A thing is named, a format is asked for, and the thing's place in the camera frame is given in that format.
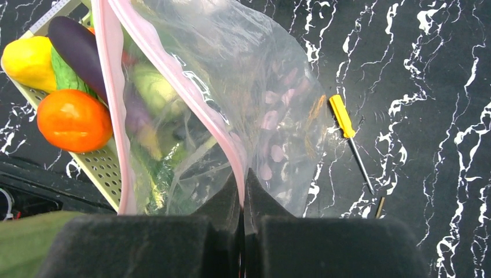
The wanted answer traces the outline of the green toy bitter gourd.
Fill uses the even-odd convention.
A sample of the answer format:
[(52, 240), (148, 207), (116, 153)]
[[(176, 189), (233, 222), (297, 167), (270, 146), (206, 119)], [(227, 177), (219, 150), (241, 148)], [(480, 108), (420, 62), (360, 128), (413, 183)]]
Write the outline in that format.
[(57, 90), (76, 89), (97, 98), (97, 94), (63, 60), (53, 46), (51, 48), (51, 63), (55, 75)]

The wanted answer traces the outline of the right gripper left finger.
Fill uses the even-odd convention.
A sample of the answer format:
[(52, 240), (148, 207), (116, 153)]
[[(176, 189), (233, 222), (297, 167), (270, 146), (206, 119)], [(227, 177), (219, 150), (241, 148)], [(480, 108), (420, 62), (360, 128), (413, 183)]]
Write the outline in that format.
[(38, 277), (240, 277), (240, 204), (231, 175), (186, 216), (92, 214), (56, 235)]

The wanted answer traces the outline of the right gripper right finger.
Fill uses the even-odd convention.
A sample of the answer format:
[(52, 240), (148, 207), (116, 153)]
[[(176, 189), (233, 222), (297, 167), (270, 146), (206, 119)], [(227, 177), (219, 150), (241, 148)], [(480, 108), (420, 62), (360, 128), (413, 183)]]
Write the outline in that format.
[(245, 181), (246, 277), (426, 277), (415, 238), (402, 223), (298, 218), (261, 186)]

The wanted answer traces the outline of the clear zip top bag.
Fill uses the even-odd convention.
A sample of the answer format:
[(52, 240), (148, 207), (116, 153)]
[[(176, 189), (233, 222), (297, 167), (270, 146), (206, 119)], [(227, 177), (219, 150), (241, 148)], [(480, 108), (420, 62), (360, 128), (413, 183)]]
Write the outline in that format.
[[(249, 170), (305, 212), (333, 120), (304, 50), (238, 1), (92, 1), (122, 176), (119, 214), (191, 214)], [(152, 64), (182, 99), (153, 116), (133, 79)]]

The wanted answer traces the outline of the purple toy eggplant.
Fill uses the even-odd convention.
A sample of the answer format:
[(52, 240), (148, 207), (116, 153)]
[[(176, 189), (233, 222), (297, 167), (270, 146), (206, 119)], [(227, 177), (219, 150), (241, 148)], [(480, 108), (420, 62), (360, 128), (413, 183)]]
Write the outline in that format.
[(47, 37), (57, 53), (103, 102), (108, 102), (95, 35), (66, 17), (51, 19)]

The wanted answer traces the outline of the orange toy fruit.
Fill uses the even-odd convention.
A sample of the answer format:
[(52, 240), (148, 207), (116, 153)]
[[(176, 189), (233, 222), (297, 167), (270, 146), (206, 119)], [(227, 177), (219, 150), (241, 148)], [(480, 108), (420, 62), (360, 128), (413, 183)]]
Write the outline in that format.
[(99, 150), (113, 135), (108, 108), (75, 89), (57, 90), (46, 96), (38, 105), (36, 122), (47, 142), (74, 153)]

